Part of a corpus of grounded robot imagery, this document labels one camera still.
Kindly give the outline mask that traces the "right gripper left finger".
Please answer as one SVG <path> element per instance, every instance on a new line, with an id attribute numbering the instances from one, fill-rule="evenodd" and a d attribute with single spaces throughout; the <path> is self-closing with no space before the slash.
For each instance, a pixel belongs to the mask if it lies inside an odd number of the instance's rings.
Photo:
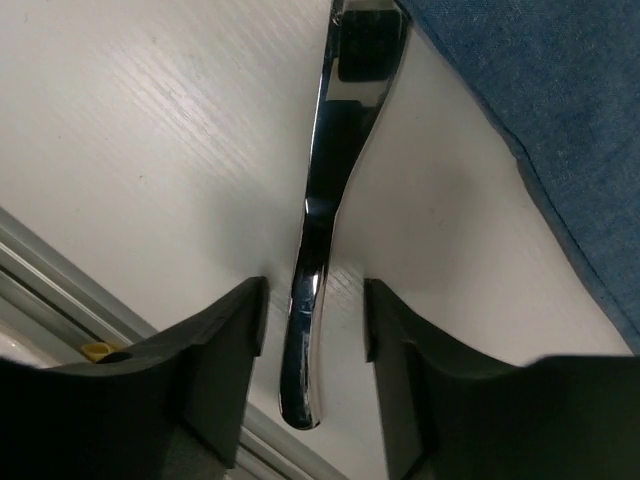
<path id="1" fill-rule="evenodd" d="M 96 363 L 1 364 L 5 479 L 221 479 L 233 469 L 269 284 Z"/>

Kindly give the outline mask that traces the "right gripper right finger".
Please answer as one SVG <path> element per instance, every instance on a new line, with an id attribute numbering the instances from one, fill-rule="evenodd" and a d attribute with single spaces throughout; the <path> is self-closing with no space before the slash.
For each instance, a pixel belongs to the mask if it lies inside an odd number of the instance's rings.
<path id="1" fill-rule="evenodd" d="M 547 356 L 514 366 L 364 284 L 392 479 L 635 479 L 639 361 Z"/>

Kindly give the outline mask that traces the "silver table knife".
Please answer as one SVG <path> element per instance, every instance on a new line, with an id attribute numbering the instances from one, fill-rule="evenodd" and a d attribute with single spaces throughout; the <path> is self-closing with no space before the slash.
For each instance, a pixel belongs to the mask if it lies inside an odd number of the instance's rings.
<path id="1" fill-rule="evenodd" d="M 400 68 L 409 25 L 396 1 L 330 7 L 279 381 L 282 418 L 297 430 L 321 422 L 319 340 L 336 218 Z"/>

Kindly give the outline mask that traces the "blue cloth napkin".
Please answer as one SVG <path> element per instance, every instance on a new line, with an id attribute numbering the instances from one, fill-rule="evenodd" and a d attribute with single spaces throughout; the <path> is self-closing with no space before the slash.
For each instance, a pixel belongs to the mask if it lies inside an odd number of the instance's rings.
<path id="1" fill-rule="evenodd" d="M 639 5 L 407 1 L 474 94 L 579 279 L 639 348 Z"/>

